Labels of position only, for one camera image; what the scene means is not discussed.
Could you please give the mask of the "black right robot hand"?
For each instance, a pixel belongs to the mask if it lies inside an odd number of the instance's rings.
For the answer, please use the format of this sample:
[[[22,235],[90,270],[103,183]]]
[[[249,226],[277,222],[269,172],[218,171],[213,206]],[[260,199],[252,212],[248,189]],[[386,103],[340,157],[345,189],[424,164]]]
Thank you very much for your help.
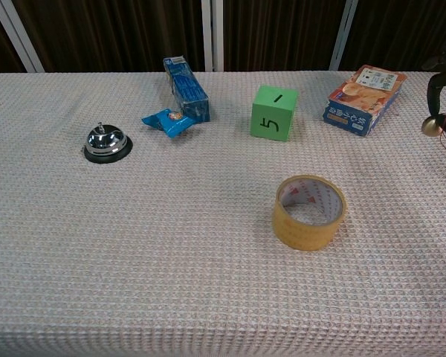
[[[430,116],[423,121],[421,131],[429,137],[446,134],[446,113],[440,112],[440,94],[446,86],[446,45],[442,52],[429,58],[422,66],[427,70],[435,70],[427,85],[427,105]]]

